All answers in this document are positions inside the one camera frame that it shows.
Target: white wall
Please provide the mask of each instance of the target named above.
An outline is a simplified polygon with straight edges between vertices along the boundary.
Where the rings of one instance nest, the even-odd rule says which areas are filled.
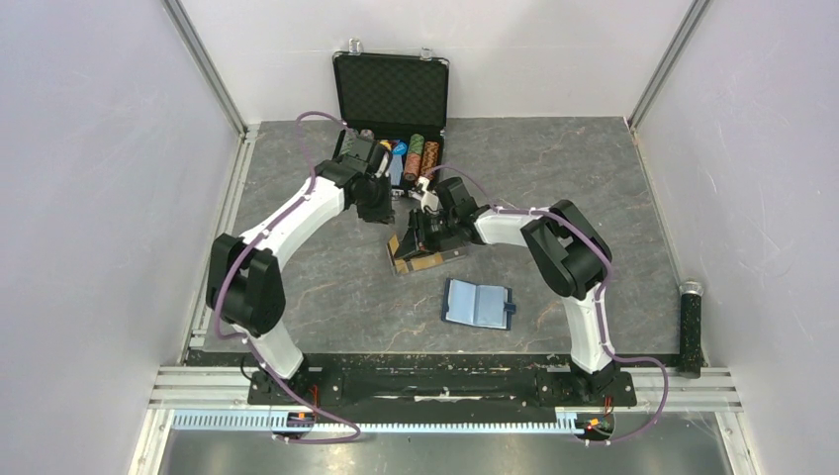
[[[450,117],[627,116],[690,0],[183,0],[247,122],[337,114],[331,55],[451,60]]]
[[[835,473],[839,3],[713,2],[640,128],[768,474]]]
[[[236,136],[158,0],[0,11],[0,473],[126,473]]]

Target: aluminum frame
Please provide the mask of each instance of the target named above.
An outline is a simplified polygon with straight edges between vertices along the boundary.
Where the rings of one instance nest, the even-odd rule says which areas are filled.
[[[615,408],[621,413],[652,413],[662,395],[663,382],[657,368],[624,368],[632,374],[638,396],[638,406]],[[256,368],[244,368],[246,374]],[[565,368],[550,368],[549,371],[565,371]],[[743,419],[743,407],[734,387],[734,381],[727,368],[704,368],[700,379],[686,379],[670,369],[670,391],[667,413],[706,412],[714,413],[724,441],[725,451],[734,475],[760,475],[754,454],[748,443],[748,432]],[[158,473],[163,451],[172,431],[175,418],[180,415],[196,414],[194,411],[209,411],[216,415],[213,425],[218,430],[241,430],[235,421],[241,418],[265,414],[285,414],[305,410],[301,406],[251,406],[247,403],[249,382],[241,375],[238,367],[189,367],[163,366],[157,374],[146,412],[142,433],[132,460],[131,475],[154,475]],[[571,413],[587,413],[592,408],[556,408],[558,424],[561,418]],[[230,422],[224,422],[222,414],[230,415]],[[335,429],[324,425],[322,430]],[[411,427],[394,425],[370,425],[374,432],[410,431]],[[420,431],[449,433],[450,431],[507,433],[534,430],[527,425],[482,425],[481,427],[419,427]],[[543,433],[552,433],[557,428],[539,427]]]
[[[201,43],[201,38],[199,38],[198,33],[195,31],[195,26],[190,21],[183,4],[181,4],[180,0],[161,0],[160,3],[163,4],[163,8],[169,14],[172,23],[175,24],[175,28],[178,30],[184,45],[189,49],[190,54],[192,54],[193,59],[195,59],[204,79],[207,80],[210,88],[213,89],[213,94],[219,100],[219,105],[231,123],[231,127],[236,130],[240,137],[244,138],[244,135],[250,130],[250,127],[241,117],[233,101],[233,97],[231,97],[230,92],[225,87],[225,82],[216,70],[216,66],[210,59],[210,55],[204,48],[204,44]]]
[[[673,35],[673,39],[670,40],[670,44],[664,51],[664,55],[656,66],[649,83],[647,83],[647,87],[644,88],[638,104],[635,106],[632,114],[626,119],[626,124],[631,131],[637,129],[638,125],[644,120],[644,116],[650,110],[653,101],[658,96],[659,91],[670,75],[673,65],[679,59],[679,56],[682,55],[685,45],[699,25],[699,21],[702,19],[709,4],[710,0],[694,0],[691,3],[691,6],[688,8],[688,13],[682,19],[682,23]]]
[[[235,217],[238,213],[238,204],[241,200],[241,193],[244,190],[244,182],[247,179],[247,170],[250,168],[250,161],[253,157],[253,149],[259,137],[259,124],[250,126],[247,134],[239,143],[236,158],[231,169],[231,179],[225,190],[225,197],[222,200],[217,213],[216,228],[211,238],[222,233],[230,233],[233,230]],[[204,335],[210,325],[212,312],[204,303],[204,294],[207,292],[207,267],[210,265],[210,253],[207,252],[207,260],[204,264],[203,277],[190,306],[190,325],[187,334],[184,335],[184,346],[178,362],[183,362],[190,349],[197,349],[204,346]]]

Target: small notebook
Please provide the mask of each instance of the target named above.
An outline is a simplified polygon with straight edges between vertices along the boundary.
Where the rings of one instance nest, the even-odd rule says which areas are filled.
[[[511,289],[446,279],[443,290],[444,322],[483,329],[509,330],[515,313]]]

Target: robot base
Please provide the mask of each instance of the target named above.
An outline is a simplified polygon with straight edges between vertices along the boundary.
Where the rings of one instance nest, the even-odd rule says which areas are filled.
[[[637,405],[629,373],[610,366],[599,372],[605,383],[581,381],[573,370],[548,367],[545,356],[308,354],[288,383],[312,402],[317,394],[320,407],[368,424],[537,423],[555,421],[556,407],[602,408],[606,397],[616,407]],[[601,385],[590,392],[592,384]],[[262,371],[253,374],[247,402],[295,405]]]

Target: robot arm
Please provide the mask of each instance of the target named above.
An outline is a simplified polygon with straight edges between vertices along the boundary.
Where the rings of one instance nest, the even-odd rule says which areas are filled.
[[[387,176],[390,159],[382,145],[358,138],[350,152],[316,167],[314,187],[311,178],[307,179],[300,191],[265,221],[240,237],[224,234],[213,242],[206,300],[215,310],[233,262],[261,237],[235,271],[221,315],[237,332],[250,335],[265,362],[284,379],[300,367],[303,353],[280,320],[286,305],[281,271],[306,239],[352,204],[358,217],[368,223],[393,222]],[[301,197],[303,203],[269,229]]]
[[[346,155],[316,167],[315,186],[307,181],[295,197],[271,217],[240,237],[219,236],[213,244],[207,305],[216,308],[222,282],[233,261],[250,242],[260,242],[236,270],[222,303],[222,318],[250,341],[277,374],[289,379],[304,357],[280,317],[285,309],[281,270],[291,255],[320,226],[356,205],[359,218],[371,223],[393,220],[390,153],[380,144],[359,138]],[[598,379],[613,365],[604,352],[595,315],[595,294],[604,279],[602,263],[564,228],[544,217],[499,214],[478,207],[460,178],[450,178],[428,191],[420,180],[421,206],[409,215],[409,230],[396,256],[411,259],[463,245],[511,244],[527,247],[548,286],[562,297],[572,337],[572,370]],[[269,226],[292,203],[304,202],[276,227]],[[583,231],[610,258],[608,247],[569,201],[548,208]]]
[[[553,220],[533,214],[499,214],[479,207],[459,177],[449,178],[428,191],[420,179],[421,206],[411,212],[409,229],[396,257],[413,258],[448,250],[464,241],[475,244],[511,244],[527,247],[542,278],[561,297],[571,330],[571,359],[582,372],[594,374],[611,363],[604,346],[614,352],[604,328],[601,342],[595,296],[605,276],[603,264],[591,250]],[[560,201],[550,211],[583,232],[611,259],[611,252],[570,201]]]

